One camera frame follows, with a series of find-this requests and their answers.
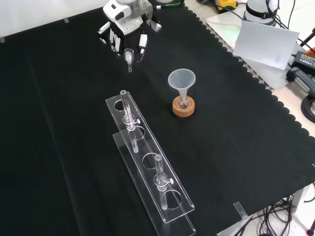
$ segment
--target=scalloped edge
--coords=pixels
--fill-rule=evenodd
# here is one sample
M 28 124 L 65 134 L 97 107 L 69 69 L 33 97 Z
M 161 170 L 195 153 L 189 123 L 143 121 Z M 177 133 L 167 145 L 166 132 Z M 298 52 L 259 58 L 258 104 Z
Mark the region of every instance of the scalloped edge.
M 196 13 L 194 13 L 192 10 L 190 10 L 184 3 L 184 10 L 188 11 L 189 13 L 191 13 L 193 16 L 195 16 L 196 20 L 198 21 L 198 23 L 200 23 L 205 30 L 208 30 L 210 32 L 210 35 L 216 39 L 218 39 L 218 42 L 221 43 L 221 47 L 224 48 L 224 50 L 231 54 L 234 58 L 236 58 L 238 60 L 238 62 L 240 62 L 242 64 L 242 67 L 246 69 L 247 73 L 250 74 L 253 79 L 259 83 L 259 85 L 263 85 L 266 91 L 269 91 L 272 97 L 276 98 L 276 102 L 277 104 L 282 107 L 283 111 L 285 113 L 287 113 L 287 115 L 290 118 L 294 118 L 293 119 L 293 125 L 294 126 L 299 126 L 301 133 L 303 135 L 307 135 L 308 137 L 311 137 L 311 139 L 313 140 L 313 142 L 315 142 L 315 137 L 311 136 L 309 131 L 303 127 L 302 123 L 297 121 L 296 117 L 294 114 L 291 113 L 290 109 L 284 106 L 284 103 L 281 102 L 279 100 L 279 98 L 277 96 L 275 96 L 272 91 L 275 90 L 274 88 L 270 87 L 241 57 L 238 56 L 234 56 L 233 55 L 233 49 L 228 45 L 227 42 L 225 42 L 225 40 L 223 38 L 220 37 L 220 35 L 209 25 L 204 24 L 200 18 L 197 16 Z

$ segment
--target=yellow device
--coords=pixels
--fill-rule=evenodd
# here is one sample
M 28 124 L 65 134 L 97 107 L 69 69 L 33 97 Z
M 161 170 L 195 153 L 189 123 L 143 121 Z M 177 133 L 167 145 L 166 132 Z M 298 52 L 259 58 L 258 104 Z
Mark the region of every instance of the yellow device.
M 215 3 L 217 5 L 224 6 L 230 10 L 234 10 L 238 5 L 236 0 L 215 0 Z M 222 7 L 216 6 L 216 9 L 219 14 L 226 12 L 226 10 L 224 10 Z

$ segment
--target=black cable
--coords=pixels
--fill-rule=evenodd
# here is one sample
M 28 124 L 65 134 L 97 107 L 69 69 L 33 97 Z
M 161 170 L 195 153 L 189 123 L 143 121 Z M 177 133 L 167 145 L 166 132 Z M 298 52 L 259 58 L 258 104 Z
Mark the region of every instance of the black cable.
M 277 18 L 273 18 L 275 20 L 275 22 L 283 29 L 289 29 L 284 23 L 282 23 L 281 21 L 279 21 Z M 307 43 L 305 43 L 302 39 L 297 38 L 300 42 L 304 43 L 305 46 L 307 46 L 313 53 L 315 53 L 315 50 L 313 48 L 311 48 Z
M 266 5 L 267 5 L 268 13 L 272 14 L 272 10 L 269 7 L 269 2 L 270 2 L 270 0 L 266 0 Z
M 279 20 L 279 22 L 281 22 L 281 18 L 278 14 L 276 15 L 276 19 Z
M 287 230 L 287 235 L 286 236 L 289 236 L 289 232 L 290 232 L 290 225 L 291 225 L 291 222 L 289 223 L 289 228 Z
M 260 228 L 259 228 L 259 234 L 262 235 L 262 227 L 264 226 L 264 224 L 266 224 L 266 231 L 267 231 L 267 234 L 268 235 L 271 235 L 271 236 L 277 236 L 275 230 L 272 228 L 271 224 L 270 224 L 270 221 L 269 221 L 269 215 L 271 213 L 275 213 L 275 216 L 280 219 L 282 222 L 285 223 L 285 228 L 284 230 L 282 231 L 281 235 L 280 236 L 283 236 L 285 231 L 288 229 L 288 227 L 290 227 L 290 223 L 291 223 L 291 220 L 292 220 L 292 215 L 291 215 L 291 208 L 292 208 L 292 200 L 290 200 L 289 202 L 288 201 L 285 201 L 285 200 L 281 200 L 281 204 L 276 204 L 276 205 L 271 205 L 271 208 L 269 209 L 268 207 L 266 208 L 266 210 L 264 209 L 264 220 L 262 221 L 261 225 L 260 225 Z M 275 210 L 276 208 L 281 208 L 280 210 L 287 210 L 288 211 L 288 220 L 285 221 L 285 220 L 282 220 L 278 214 L 276 214 L 276 212 L 280 211 L 280 210 Z
M 312 112 L 311 107 L 314 102 L 314 98 L 310 95 L 307 95 L 306 98 L 302 101 L 301 110 L 303 115 L 310 121 L 315 123 L 315 114 Z
M 305 203 L 310 203 L 310 202 L 312 202 L 312 201 L 314 201 L 315 200 L 315 196 L 311 199 L 311 200 L 309 200 L 309 201 L 304 201 Z
M 283 211 L 283 210 L 288 210 L 288 207 L 285 207 L 285 206 L 287 206 L 287 205 L 288 205 L 288 204 L 280 204 L 280 205 L 274 206 L 274 207 L 272 208 L 272 210 L 273 210 L 272 213 L 278 212 L 278 211 Z M 264 216 L 264 214 L 258 215 L 258 216 L 256 216 L 256 217 L 253 217 L 253 216 L 252 216 L 252 217 L 239 229 L 239 231 L 238 231 L 234 236 L 241 236 L 241 235 L 243 235 L 243 233 L 245 232 L 246 226 L 247 226 L 251 221 L 253 221 L 253 220 L 255 220 L 255 219 L 258 219 L 258 218 L 260 218 L 260 217 L 262 217 L 262 216 Z
M 287 23 L 287 27 L 288 27 L 288 28 L 289 28 L 289 26 L 290 26 L 290 20 L 291 20 L 291 16 L 292 16 L 294 7 L 295 7 L 295 0 L 293 0 L 293 7 L 292 7 L 292 10 L 291 10 L 291 13 L 290 13 L 289 22 Z
M 233 13 L 233 14 L 236 15 L 238 18 L 240 18 L 241 20 L 243 20 L 243 18 L 242 18 L 240 15 L 236 14 L 234 11 L 232 11 L 231 9 L 229 9 L 229 8 L 227 8 L 227 7 L 225 7 L 225 6 L 220 6 L 220 5 L 217 5 L 217 4 L 215 4 L 215 3 L 208 2 L 208 1 L 204 1 L 204 0 L 197 0 L 197 1 L 198 1 L 199 3 L 201 3 L 201 4 L 221 7 L 221 8 L 223 8 L 224 10 Z

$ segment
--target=acrylic test tube rack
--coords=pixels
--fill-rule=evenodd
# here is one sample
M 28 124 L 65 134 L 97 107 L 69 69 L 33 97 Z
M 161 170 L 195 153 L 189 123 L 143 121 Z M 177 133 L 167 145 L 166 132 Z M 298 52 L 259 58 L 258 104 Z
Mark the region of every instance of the acrylic test tube rack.
M 157 234 L 195 234 L 187 216 L 194 205 L 130 93 L 122 90 L 106 103 L 119 128 L 115 143 Z

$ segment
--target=round wooden stand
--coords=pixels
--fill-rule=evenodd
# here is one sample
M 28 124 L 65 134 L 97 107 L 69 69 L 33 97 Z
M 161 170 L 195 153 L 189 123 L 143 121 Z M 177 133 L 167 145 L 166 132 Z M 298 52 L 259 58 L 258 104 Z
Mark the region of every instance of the round wooden stand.
M 179 96 L 175 97 L 173 100 L 173 112 L 179 117 L 189 117 L 195 110 L 195 101 L 191 97 L 188 97 L 190 99 L 190 106 L 186 109 L 182 109 L 176 104 L 178 98 Z

